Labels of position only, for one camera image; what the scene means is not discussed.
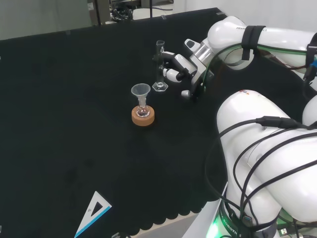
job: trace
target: white floor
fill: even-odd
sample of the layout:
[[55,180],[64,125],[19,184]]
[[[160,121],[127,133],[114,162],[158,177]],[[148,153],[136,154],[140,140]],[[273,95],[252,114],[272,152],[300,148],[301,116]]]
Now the white floor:
[[[161,9],[173,9],[173,4],[154,6],[154,7],[161,8]],[[158,17],[162,15],[171,15],[171,14],[173,14],[173,11],[153,9],[153,17]],[[135,9],[133,11],[133,20],[139,20],[139,19],[145,19],[145,18],[150,18],[149,8],[140,8],[140,9]]]

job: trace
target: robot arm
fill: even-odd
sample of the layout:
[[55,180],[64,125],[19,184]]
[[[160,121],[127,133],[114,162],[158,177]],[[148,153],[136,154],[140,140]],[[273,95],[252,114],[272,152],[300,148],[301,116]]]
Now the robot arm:
[[[190,75],[192,86],[190,90],[182,92],[183,97],[195,98],[198,95],[206,68],[215,56],[219,56],[233,70],[243,69],[252,62],[253,50],[250,50],[249,60],[242,60],[242,48],[228,50],[217,55],[227,47],[241,44],[246,27],[240,19],[229,16],[214,24],[208,32],[208,37],[201,43],[190,39],[185,41],[186,47],[193,53],[190,57],[191,63],[189,62],[191,68],[194,66],[197,70],[192,70],[193,74]],[[303,74],[306,73],[306,68],[309,66],[306,65],[306,51],[314,35],[313,32],[265,27],[260,34],[258,48],[267,53],[266,57],[273,58],[285,67],[294,68],[297,73],[302,74],[301,77],[305,78],[306,75]],[[315,68],[311,75],[313,77],[310,77],[310,81],[316,76]]]

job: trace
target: black cable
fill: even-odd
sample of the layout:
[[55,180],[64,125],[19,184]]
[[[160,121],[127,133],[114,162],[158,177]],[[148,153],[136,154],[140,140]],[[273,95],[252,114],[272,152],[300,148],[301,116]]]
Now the black cable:
[[[261,138],[260,140],[258,140],[258,141],[256,141],[256,142],[252,143],[252,144],[249,145],[244,151],[242,151],[242,153],[239,155],[239,157],[237,158],[237,160],[236,160],[236,162],[234,163],[234,166],[233,166],[233,177],[234,177],[234,180],[236,181],[238,187],[240,188],[241,192],[242,192],[242,187],[241,187],[241,185],[240,185],[240,183],[239,183],[239,181],[238,181],[238,179],[237,179],[237,176],[236,176],[236,167],[237,167],[237,164],[238,164],[239,160],[241,159],[241,157],[242,157],[248,150],[250,150],[253,146],[255,146],[255,145],[261,143],[262,141],[264,141],[264,140],[266,140],[266,139],[269,139],[269,138],[271,138],[271,137],[273,137],[273,136],[279,135],[279,134],[281,134],[281,133],[283,133],[283,132],[286,132],[286,131],[289,131],[289,130],[292,130],[292,128],[291,128],[291,129],[285,129],[285,130],[279,131],[279,132],[277,132],[277,133],[274,133],[274,134],[268,135],[268,136],[266,136],[266,137],[263,137],[263,138]],[[249,201],[248,203],[249,203],[249,207],[250,207],[251,214],[252,214],[252,216],[254,217],[254,219],[255,219],[255,221],[256,221],[256,223],[257,223],[257,226],[258,226],[258,225],[259,225],[259,222],[258,222],[257,217],[255,216],[254,211],[253,211],[253,208],[252,208],[252,205],[251,205],[251,201]]]
[[163,9],[159,7],[152,7],[152,9],[162,10],[162,11],[173,11],[173,9]]
[[95,0],[95,6],[96,6],[98,26],[101,26],[101,21],[100,21],[100,16],[99,16],[98,0]]
[[256,217],[256,215],[255,215],[255,213],[253,211],[253,207],[252,207],[251,201],[249,201],[248,203],[249,203],[249,207],[250,207],[250,212],[251,212],[252,216],[254,217],[254,220],[256,221],[256,224],[258,226],[259,225],[259,221],[258,221],[258,219],[257,219],[257,217]]
[[278,215],[278,218],[281,219],[283,222],[292,223],[291,221],[286,220],[284,217],[282,217],[280,215]]
[[295,227],[295,231],[296,231],[296,236],[297,238],[299,238],[299,233],[298,233],[298,228],[297,228],[297,220],[293,218],[293,223],[294,223],[294,227]]
[[150,0],[150,18],[153,18],[153,2]]
[[309,89],[309,81],[308,80],[304,80],[304,85],[303,85],[303,88],[302,88],[302,93],[303,93],[303,96],[304,98],[306,99],[306,101],[310,101],[311,99],[307,96],[306,94],[306,91]]
[[274,146],[273,148],[271,148],[269,151],[267,151],[255,164],[254,166],[251,168],[250,172],[248,173],[246,180],[244,182],[243,185],[243,190],[242,190],[242,194],[241,194],[241,199],[240,199],[240,219],[243,218],[243,204],[244,204],[244,197],[246,194],[246,190],[247,190],[247,186],[248,186],[248,182],[250,181],[250,178],[252,176],[252,174],[254,173],[254,171],[257,169],[257,167],[270,155],[272,154],[274,151],[278,150],[279,148],[283,147],[284,145],[287,145],[291,142],[300,140],[300,139],[304,139],[304,138],[309,138],[309,137],[313,137],[313,136],[317,136],[317,132],[315,133],[310,133],[310,134],[305,134],[305,135],[300,135],[300,136],[296,136],[293,137],[291,139],[285,140],[282,143]]
[[289,130],[293,130],[293,128],[281,130],[281,131],[278,131],[278,132],[276,132],[276,133],[274,133],[274,134],[271,134],[271,135],[268,135],[268,136],[266,136],[266,137],[263,137],[263,138],[261,138],[260,140],[257,140],[256,142],[254,142],[254,143],[252,143],[251,145],[249,145],[244,151],[241,152],[241,154],[238,156],[236,162],[235,162],[234,165],[233,165],[233,177],[234,177],[234,180],[236,181],[236,183],[237,183],[239,189],[241,190],[241,192],[242,192],[242,187],[241,187],[241,185],[240,185],[240,183],[239,183],[239,181],[238,181],[238,179],[237,179],[237,175],[236,175],[236,168],[237,168],[238,162],[240,161],[241,157],[242,157],[248,150],[250,150],[253,146],[255,146],[255,145],[261,143],[262,141],[265,141],[265,140],[267,140],[267,139],[269,139],[269,138],[271,138],[271,137],[273,137],[273,136],[282,134],[282,133],[284,133],[284,132],[286,132],[286,131],[289,131]]
[[208,64],[208,66],[207,66],[207,68],[206,68],[206,72],[205,72],[205,75],[204,75],[204,77],[203,77],[203,85],[202,85],[203,88],[204,88],[205,85],[206,85],[207,72],[209,72],[211,65],[213,64],[214,61],[216,61],[217,57],[218,57],[220,54],[222,54],[223,52],[229,50],[230,48],[232,48],[232,47],[237,47],[237,46],[241,46],[241,43],[240,43],[240,44],[234,44],[234,45],[228,46],[228,47],[222,49],[221,51],[219,51],[217,54],[215,54],[215,56],[212,58],[212,60],[210,61],[210,63]]
[[256,123],[257,120],[256,119],[253,119],[253,120],[246,120],[246,121],[242,121],[242,122],[239,122],[237,124],[234,124],[232,126],[230,126],[229,128],[227,128],[226,130],[222,131],[218,136],[217,138],[215,139],[214,143],[212,144],[211,146],[211,149],[209,150],[209,153],[208,155],[206,156],[205,158],[205,161],[204,161],[204,176],[205,176],[205,180],[209,186],[209,188],[211,189],[211,191],[219,198],[221,198],[222,200],[224,200],[225,202],[231,204],[232,206],[234,206],[235,208],[237,208],[238,210],[240,210],[240,207],[235,204],[234,202],[230,201],[229,199],[227,199],[226,197],[222,196],[222,194],[220,194],[215,188],[214,186],[210,183],[209,181],[209,178],[208,178],[208,175],[207,175],[207,165],[208,165],[208,158],[212,152],[212,150],[214,149],[215,145],[218,143],[218,141],[220,140],[220,138],[222,136],[224,136],[225,134],[227,134],[228,132],[232,131],[233,129],[235,128],[238,128],[240,126],[243,126],[243,125],[247,125],[247,124],[252,124],[252,123]]
[[292,175],[292,174],[294,174],[294,173],[297,173],[297,172],[299,172],[299,171],[301,171],[301,170],[307,169],[307,168],[309,168],[309,167],[311,167],[311,166],[314,166],[314,165],[317,165],[317,160],[314,160],[314,161],[312,161],[312,162],[310,162],[310,163],[307,163],[307,164],[305,164],[305,165],[299,166],[299,167],[297,167],[297,168],[295,168],[295,169],[292,169],[292,170],[290,170],[290,171],[287,171],[287,172],[285,172],[285,173],[283,173],[283,174],[281,174],[281,175],[279,175],[279,176],[276,176],[276,177],[274,177],[274,178],[272,178],[272,179],[266,181],[265,183],[261,184],[259,187],[257,187],[256,189],[254,189],[254,190],[250,193],[250,195],[248,196],[248,198],[245,200],[244,204],[247,204],[246,202],[247,202],[248,200],[250,200],[251,197],[253,197],[253,196],[254,196],[258,191],[260,191],[262,188],[265,188],[266,186],[269,186],[270,184],[272,184],[272,183],[274,183],[274,182],[277,182],[277,181],[279,181],[279,180],[281,180],[281,179],[283,179],[283,178],[286,178],[287,176],[290,176],[290,175]]

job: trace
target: black tablecloth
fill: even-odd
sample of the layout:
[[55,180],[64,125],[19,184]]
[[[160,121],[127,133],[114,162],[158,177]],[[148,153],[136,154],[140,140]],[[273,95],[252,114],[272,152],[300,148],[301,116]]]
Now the black tablecloth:
[[[130,89],[152,85],[157,40],[189,56],[225,18],[216,8],[0,42],[0,225],[3,238],[72,238],[98,191],[113,207],[81,235],[136,234],[216,198],[206,190],[203,160],[217,134],[223,100],[254,89],[301,120],[301,80],[256,59],[244,70],[222,67],[197,103],[187,84],[151,91],[153,126],[131,121]],[[225,183],[218,151],[210,177]]]

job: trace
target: green light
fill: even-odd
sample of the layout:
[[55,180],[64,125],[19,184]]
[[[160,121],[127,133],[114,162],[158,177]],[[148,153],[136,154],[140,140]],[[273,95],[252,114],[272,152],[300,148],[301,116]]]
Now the green light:
[[218,226],[217,226],[217,223],[214,222],[209,227],[206,238],[215,238],[217,234],[218,234]]

